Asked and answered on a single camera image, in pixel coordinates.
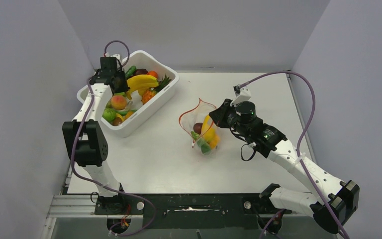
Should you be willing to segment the yellow bell pepper toy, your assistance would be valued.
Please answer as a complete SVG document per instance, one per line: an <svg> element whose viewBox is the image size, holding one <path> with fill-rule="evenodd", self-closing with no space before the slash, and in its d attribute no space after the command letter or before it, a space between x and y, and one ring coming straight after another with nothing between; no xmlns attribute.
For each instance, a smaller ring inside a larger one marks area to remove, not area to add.
<svg viewBox="0 0 382 239"><path fill-rule="evenodd" d="M213 137L210 140L210 142L208 142L208 145L209 145L210 149L215 149L215 148L217 148L219 142L220 142L220 137L218 135L216 135L215 137Z"/></svg>

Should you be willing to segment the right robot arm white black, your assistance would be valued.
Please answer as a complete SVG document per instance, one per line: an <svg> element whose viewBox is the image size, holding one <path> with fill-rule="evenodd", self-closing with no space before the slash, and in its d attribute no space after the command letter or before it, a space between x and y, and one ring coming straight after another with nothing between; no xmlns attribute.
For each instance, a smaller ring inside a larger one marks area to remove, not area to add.
<svg viewBox="0 0 382 239"><path fill-rule="evenodd" d="M360 187L322 169L297 151L293 143L277 128L257 117L255 105L244 101L233 106L226 99L208 115L219 128L227 128L238 139L264 158L276 163L303 184L308 192L269 185L260 194L262 210L271 213L285 209L312 217L331 234L341 232L343 225L358 208Z"/></svg>

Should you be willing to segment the dark purple plum toy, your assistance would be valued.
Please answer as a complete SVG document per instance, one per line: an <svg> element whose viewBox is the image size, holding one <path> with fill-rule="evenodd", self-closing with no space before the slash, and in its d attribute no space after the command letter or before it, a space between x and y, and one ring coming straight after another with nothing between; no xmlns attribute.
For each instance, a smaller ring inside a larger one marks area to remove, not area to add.
<svg viewBox="0 0 382 239"><path fill-rule="evenodd" d="M203 123L201 122L197 122L193 125L193 131L199 135L201 135L201 132L202 132L202 125Z"/></svg>

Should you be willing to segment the yellow mango toy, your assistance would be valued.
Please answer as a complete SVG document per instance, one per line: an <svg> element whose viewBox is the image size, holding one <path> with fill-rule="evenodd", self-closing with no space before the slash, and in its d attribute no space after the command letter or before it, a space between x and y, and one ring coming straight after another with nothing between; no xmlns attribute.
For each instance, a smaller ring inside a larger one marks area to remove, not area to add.
<svg viewBox="0 0 382 239"><path fill-rule="evenodd" d="M207 115L203 120L200 136L207 143L211 143L216 136L215 124L209 115Z"/></svg>

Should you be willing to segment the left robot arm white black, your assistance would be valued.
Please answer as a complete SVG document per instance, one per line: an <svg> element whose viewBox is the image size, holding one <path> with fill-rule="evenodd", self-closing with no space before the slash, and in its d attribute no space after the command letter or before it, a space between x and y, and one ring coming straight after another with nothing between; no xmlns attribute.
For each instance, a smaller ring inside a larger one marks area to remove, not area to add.
<svg viewBox="0 0 382 239"><path fill-rule="evenodd" d="M96 206L110 214L128 210L122 184L107 162L108 143L99 122L117 90L126 90L126 78L115 57L101 57L100 68L86 81L88 91L77 115L62 125L73 174L97 187Z"/></svg>

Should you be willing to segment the clear zip bag red zipper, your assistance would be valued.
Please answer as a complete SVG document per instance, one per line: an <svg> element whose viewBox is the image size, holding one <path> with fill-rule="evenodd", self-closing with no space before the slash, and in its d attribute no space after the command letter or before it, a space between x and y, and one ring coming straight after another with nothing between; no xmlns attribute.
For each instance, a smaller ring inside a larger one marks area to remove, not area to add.
<svg viewBox="0 0 382 239"><path fill-rule="evenodd" d="M205 157L214 156L220 145L220 133L209 113L217 107L199 99L198 104L179 116L179 125L192 140L194 151Z"/></svg>

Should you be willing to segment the yellow banana bunch toy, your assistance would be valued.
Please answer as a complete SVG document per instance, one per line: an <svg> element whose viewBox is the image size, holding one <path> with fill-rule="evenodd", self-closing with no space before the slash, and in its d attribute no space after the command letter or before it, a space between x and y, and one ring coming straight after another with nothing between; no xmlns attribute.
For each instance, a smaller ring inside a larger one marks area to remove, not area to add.
<svg viewBox="0 0 382 239"><path fill-rule="evenodd" d="M129 90L125 93L126 97L131 100L132 93L142 88L154 88L159 86L159 81L152 75L136 75L127 80Z"/></svg>

